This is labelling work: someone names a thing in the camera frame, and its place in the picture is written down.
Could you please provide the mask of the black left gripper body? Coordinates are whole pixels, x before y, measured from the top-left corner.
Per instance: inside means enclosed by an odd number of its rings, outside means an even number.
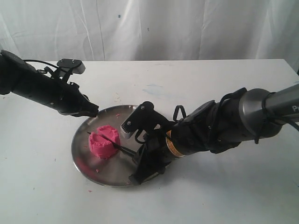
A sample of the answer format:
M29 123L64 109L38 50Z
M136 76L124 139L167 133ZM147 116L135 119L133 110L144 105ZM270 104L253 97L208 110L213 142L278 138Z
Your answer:
M89 101L79 91L76 83L58 83L50 89L50 99L46 104L62 115L83 115L88 111Z

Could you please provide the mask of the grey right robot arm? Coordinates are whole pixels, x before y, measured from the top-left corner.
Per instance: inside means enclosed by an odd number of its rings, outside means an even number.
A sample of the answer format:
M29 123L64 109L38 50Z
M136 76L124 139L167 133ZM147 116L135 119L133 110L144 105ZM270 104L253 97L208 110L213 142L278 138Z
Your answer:
M205 151L219 154L249 140L258 144L285 124L298 128L298 122L298 85L278 92L241 88L220 102L211 100L191 114L183 113L181 119L173 115L168 120L142 104L128 118L137 132L145 133L129 180L140 185L179 158Z

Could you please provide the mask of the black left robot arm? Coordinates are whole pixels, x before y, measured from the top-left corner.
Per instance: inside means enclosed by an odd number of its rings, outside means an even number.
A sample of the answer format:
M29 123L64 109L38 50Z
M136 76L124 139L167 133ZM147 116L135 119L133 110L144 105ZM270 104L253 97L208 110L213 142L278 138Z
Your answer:
M37 70L31 60L22 60L17 55L0 52L0 93L14 93L23 98L52 108L62 115L73 117L96 117L99 107L79 91L79 85L69 82L73 74L82 74L85 66L76 59L61 59L56 65L44 62Z

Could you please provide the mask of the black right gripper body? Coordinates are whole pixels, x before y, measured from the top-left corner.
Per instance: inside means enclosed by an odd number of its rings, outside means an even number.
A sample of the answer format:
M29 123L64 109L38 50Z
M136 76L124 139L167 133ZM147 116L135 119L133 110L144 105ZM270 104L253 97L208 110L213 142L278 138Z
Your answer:
M209 150L206 128L195 123L176 123L151 131L146 140L146 158L169 163L176 159Z

